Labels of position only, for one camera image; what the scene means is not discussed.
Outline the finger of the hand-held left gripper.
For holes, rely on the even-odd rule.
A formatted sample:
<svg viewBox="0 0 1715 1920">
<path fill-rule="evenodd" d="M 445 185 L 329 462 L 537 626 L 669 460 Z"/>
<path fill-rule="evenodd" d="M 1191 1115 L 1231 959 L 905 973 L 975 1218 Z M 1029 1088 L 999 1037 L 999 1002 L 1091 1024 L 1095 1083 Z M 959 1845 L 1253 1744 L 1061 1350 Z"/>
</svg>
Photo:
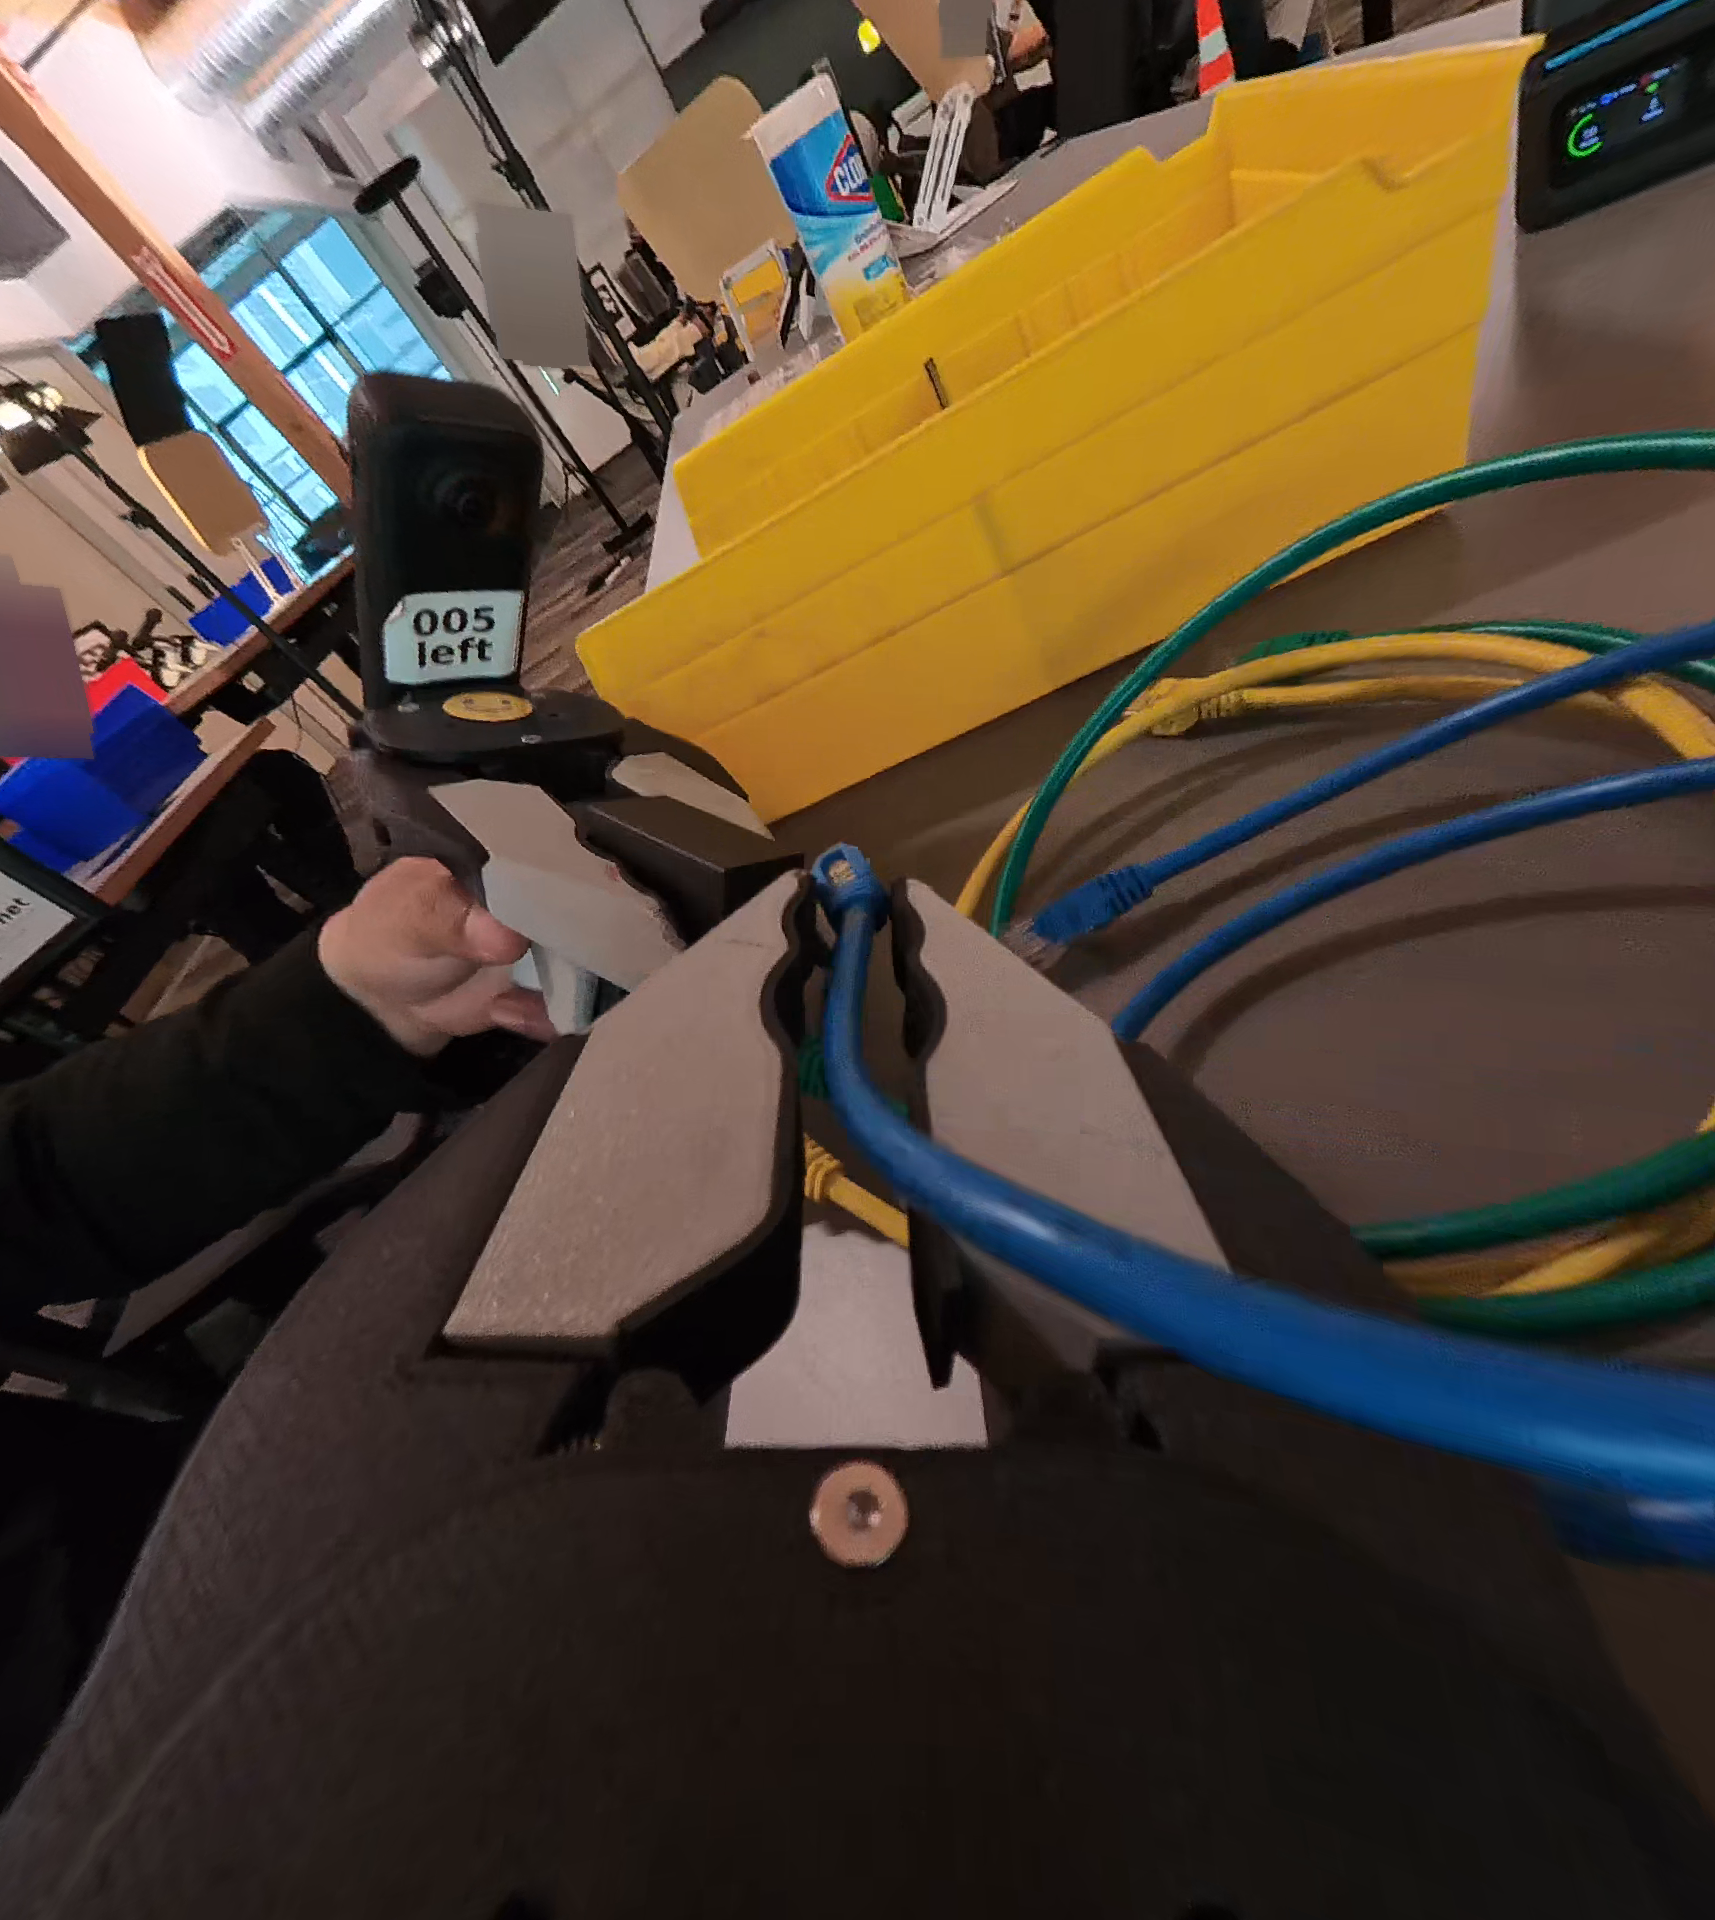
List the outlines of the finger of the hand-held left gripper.
<svg viewBox="0 0 1715 1920">
<path fill-rule="evenodd" d="M 639 800 L 669 800 L 703 812 L 759 837 L 771 837 L 747 798 L 719 779 L 667 751 L 627 754 L 613 764 L 613 788 Z"/>
<path fill-rule="evenodd" d="M 485 910 L 527 940 L 511 981 L 543 995 L 633 991 L 683 950 L 665 907 L 579 839 L 533 784 L 455 779 L 431 800 L 483 850 Z"/>
</svg>

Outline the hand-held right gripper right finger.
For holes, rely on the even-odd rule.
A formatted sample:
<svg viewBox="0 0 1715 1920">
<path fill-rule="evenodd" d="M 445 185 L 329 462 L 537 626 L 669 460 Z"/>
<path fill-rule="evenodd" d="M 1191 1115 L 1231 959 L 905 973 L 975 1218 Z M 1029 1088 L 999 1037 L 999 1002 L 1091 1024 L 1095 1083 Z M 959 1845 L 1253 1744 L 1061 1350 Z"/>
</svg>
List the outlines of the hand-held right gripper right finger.
<svg viewBox="0 0 1715 1920">
<path fill-rule="evenodd" d="M 1227 1269 L 1223 1248 L 1107 1024 L 921 880 L 891 902 L 913 1121 L 939 1146 L 1117 1231 Z M 927 1359 L 985 1386 L 1085 1375 L 1153 1346 L 965 1246 L 913 1208 Z"/>
</svg>

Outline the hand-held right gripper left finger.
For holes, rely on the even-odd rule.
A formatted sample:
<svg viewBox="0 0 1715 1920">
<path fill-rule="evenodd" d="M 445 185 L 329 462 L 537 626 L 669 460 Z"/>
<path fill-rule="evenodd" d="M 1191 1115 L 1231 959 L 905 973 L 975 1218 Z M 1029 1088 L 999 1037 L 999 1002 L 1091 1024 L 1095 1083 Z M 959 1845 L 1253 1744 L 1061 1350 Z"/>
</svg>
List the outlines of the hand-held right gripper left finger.
<svg viewBox="0 0 1715 1920">
<path fill-rule="evenodd" d="M 601 1015 L 443 1343 L 725 1389 L 799 1298 L 805 878 L 781 873 Z"/>
</svg>

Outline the black network switch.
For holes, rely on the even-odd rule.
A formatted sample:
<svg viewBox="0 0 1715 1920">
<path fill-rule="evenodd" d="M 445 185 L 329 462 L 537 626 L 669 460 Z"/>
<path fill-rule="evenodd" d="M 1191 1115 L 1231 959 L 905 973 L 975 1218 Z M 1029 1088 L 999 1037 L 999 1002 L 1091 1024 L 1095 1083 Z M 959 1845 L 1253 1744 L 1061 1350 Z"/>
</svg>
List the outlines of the black network switch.
<svg viewBox="0 0 1715 1920">
<path fill-rule="evenodd" d="M 667 795 L 601 795 L 569 804 L 579 842 L 665 910 L 693 944 L 769 881 L 799 870 L 775 839 Z"/>
</svg>

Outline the yellow plastic bin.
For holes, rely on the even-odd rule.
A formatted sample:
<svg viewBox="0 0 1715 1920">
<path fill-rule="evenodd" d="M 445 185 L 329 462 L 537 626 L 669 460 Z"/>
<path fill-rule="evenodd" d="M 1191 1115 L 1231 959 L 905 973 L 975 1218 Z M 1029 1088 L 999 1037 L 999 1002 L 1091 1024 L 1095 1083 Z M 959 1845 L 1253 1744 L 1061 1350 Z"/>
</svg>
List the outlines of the yellow plastic bin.
<svg viewBox="0 0 1715 1920">
<path fill-rule="evenodd" d="M 779 820 L 1458 467 L 1534 35 L 1231 84 L 673 470 L 595 691 Z"/>
</svg>

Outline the person's left forearm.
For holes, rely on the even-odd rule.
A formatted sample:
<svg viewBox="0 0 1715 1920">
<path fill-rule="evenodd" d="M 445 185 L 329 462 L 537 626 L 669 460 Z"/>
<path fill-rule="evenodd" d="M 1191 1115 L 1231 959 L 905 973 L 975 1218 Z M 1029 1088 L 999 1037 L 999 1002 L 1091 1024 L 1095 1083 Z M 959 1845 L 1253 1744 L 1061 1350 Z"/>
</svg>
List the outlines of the person's left forearm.
<svg viewBox="0 0 1715 1920">
<path fill-rule="evenodd" d="M 525 941 L 473 910 L 453 951 L 351 984 L 379 947 L 349 919 L 0 1086 L 0 1329 L 159 1279 L 433 1103 L 431 1053 L 489 1024 Z"/>
</svg>

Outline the person's left hand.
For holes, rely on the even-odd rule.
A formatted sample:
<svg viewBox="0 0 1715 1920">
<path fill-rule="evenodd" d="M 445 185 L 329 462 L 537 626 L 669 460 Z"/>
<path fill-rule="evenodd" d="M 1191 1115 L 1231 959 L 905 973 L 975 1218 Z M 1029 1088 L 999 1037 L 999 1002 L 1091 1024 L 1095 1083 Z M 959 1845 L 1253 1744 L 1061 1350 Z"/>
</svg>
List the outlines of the person's left hand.
<svg viewBox="0 0 1715 1920">
<path fill-rule="evenodd" d="M 487 1031 L 553 1041 L 541 994 L 513 980 L 529 950 L 521 931 L 427 856 L 369 875 L 317 933 L 335 990 L 417 1058 Z"/>
</svg>

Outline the blue plastic bin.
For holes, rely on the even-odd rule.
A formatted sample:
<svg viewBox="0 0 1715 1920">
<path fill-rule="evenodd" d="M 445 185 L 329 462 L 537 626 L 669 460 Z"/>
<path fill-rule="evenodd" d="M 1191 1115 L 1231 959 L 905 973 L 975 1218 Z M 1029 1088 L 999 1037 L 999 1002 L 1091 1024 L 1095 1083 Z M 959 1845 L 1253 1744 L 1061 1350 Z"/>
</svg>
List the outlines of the blue plastic bin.
<svg viewBox="0 0 1715 1920">
<path fill-rule="evenodd" d="M 87 756 L 9 764 L 0 820 L 19 851 L 65 873 L 123 848 L 203 761 L 193 727 L 145 686 L 119 681 L 93 707 Z"/>
</svg>

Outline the wipes canister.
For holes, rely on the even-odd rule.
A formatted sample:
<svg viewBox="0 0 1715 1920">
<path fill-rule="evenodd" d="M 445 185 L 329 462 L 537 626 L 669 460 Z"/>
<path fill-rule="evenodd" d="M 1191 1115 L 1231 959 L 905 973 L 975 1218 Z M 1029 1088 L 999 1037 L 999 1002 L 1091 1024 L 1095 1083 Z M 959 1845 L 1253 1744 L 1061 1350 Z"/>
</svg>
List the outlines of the wipes canister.
<svg viewBox="0 0 1715 1920">
<path fill-rule="evenodd" d="M 887 324 L 911 300 L 869 166 L 829 71 L 767 107 L 747 140 L 789 212 L 843 344 Z"/>
</svg>

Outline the small black device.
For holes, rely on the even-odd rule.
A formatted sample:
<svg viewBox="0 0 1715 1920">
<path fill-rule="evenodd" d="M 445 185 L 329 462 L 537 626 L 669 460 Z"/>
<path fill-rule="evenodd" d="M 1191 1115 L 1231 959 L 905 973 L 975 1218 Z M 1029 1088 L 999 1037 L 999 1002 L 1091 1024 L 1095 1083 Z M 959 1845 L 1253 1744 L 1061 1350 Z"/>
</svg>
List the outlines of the small black device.
<svg viewBox="0 0 1715 1920">
<path fill-rule="evenodd" d="M 1524 1 L 1512 218 L 1560 227 L 1715 161 L 1715 1 Z"/>
</svg>

